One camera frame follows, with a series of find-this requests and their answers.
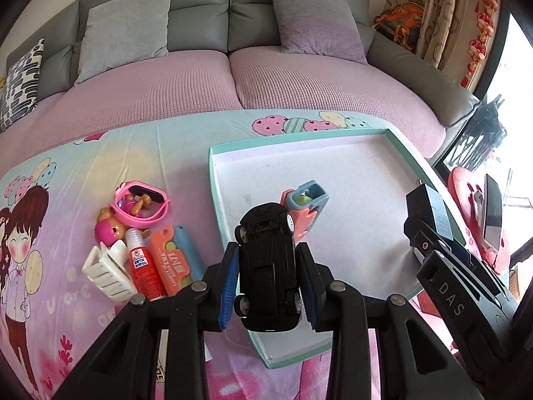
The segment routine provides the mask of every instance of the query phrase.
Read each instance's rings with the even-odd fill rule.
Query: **black toy car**
[[[254,207],[235,228],[243,294],[234,309],[247,330],[289,331],[302,316],[293,232],[289,211],[278,203]]]

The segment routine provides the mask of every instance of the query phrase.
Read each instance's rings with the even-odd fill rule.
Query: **sofa seat cushion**
[[[395,125],[426,158],[445,129],[415,93],[370,65],[321,55],[282,54],[280,47],[230,54],[239,100],[246,109],[359,111]]]
[[[227,56],[210,50],[127,64],[49,99],[0,135],[0,151],[12,152],[2,161],[0,176],[33,155],[88,135],[149,120],[243,108]]]

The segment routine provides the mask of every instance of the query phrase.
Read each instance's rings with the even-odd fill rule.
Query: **white bottle cap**
[[[125,238],[128,250],[145,246],[145,242],[142,239],[142,233],[138,229],[127,229]]]

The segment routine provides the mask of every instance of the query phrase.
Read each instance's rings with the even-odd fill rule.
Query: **bottle label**
[[[135,248],[135,250],[132,251],[132,260],[134,269],[142,268],[148,264],[146,254],[142,248]]]

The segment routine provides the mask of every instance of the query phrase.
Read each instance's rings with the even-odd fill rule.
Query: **purple gray pillow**
[[[352,11],[343,0],[272,0],[281,51],[367,64]]]

